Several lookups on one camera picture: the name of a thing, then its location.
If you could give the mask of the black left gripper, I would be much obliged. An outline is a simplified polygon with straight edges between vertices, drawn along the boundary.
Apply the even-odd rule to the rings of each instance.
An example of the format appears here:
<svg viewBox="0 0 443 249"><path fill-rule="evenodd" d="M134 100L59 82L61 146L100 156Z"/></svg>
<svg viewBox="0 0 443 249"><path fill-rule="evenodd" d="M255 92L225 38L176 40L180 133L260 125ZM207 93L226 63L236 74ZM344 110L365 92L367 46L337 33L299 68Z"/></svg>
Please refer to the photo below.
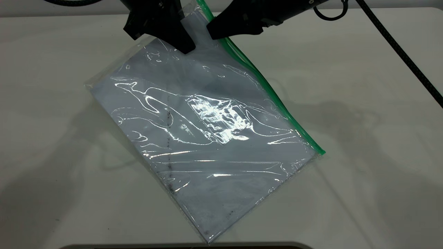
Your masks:
<svg viewBox="0 0 443 249"><path fill-rule="evenodd" d="M137 40L148 31L183 54L196 45L181 23L184 18L180 0L121 0L129 10L123 30Z"/></svg>

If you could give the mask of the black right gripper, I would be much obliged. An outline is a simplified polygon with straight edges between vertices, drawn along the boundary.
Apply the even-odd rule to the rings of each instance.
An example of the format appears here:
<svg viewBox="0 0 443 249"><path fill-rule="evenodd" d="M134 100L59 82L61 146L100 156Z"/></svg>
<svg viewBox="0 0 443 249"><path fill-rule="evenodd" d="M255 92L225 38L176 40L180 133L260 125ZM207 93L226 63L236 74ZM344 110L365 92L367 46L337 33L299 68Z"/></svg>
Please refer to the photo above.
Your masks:
<svg viewBox="0 0 443 249"><path fill-rule="evenodd" d="M285 20L312 9L326 0L233 0L228 10L207 25L213 40L234 35L259 35L263 27L278 26Z"/></svg>

